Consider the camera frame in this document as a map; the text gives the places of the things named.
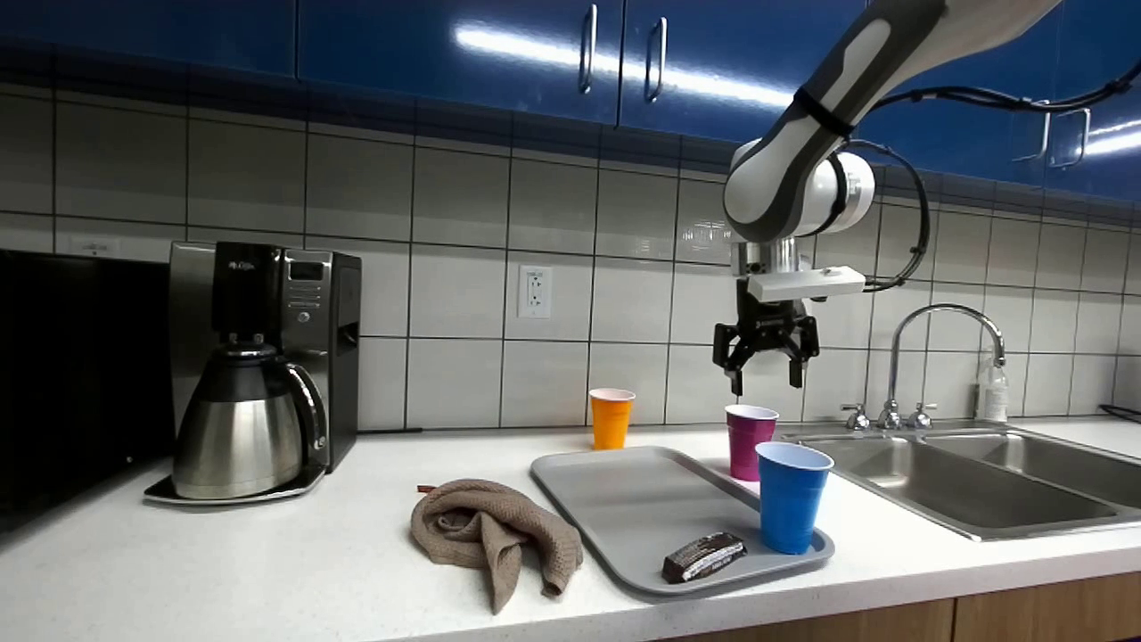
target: blue cup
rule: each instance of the blue cup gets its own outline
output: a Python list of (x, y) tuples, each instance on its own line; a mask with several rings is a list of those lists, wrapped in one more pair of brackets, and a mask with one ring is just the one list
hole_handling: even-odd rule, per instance
[(818, 506), (833, 460), (795, 442), (759, 442), (759, 541), (775, 553), (809, 553)]

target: coffee pot handle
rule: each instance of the coffee pot handle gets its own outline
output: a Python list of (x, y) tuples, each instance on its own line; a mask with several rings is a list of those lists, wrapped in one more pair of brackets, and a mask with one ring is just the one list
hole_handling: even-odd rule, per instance
[(311, 483), (326, 469), (326, 454), (327, 454), (327, 423), (326, 423), (326, 404), (318, 397), (318, 385), (301, 362), (285, 359), (285, 374), (293, 381), (293, 398), (301, 411), (301, 433), (303, 433), (303, 463), (301, 477)]

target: microwave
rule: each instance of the microwave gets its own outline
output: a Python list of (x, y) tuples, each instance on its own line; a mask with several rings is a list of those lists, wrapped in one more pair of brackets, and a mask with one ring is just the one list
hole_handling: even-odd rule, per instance
[(0, 531), (171, 458), (166, 267), (0, 251)]

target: pink cup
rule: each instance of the pink cup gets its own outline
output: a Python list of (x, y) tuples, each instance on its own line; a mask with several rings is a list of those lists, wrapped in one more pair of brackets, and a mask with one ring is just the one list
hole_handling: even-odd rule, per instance
[(726, 418), (726, 475), (755, 483), (755, 447), (769, 442), (777, 433), (777, 411), (731, 404)]

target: orange cup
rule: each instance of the orange cup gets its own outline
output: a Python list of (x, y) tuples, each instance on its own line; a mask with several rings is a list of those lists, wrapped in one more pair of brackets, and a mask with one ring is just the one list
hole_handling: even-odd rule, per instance
[(636, 391), (592, 387), (592, 448), (624, 448), (636, 418)]

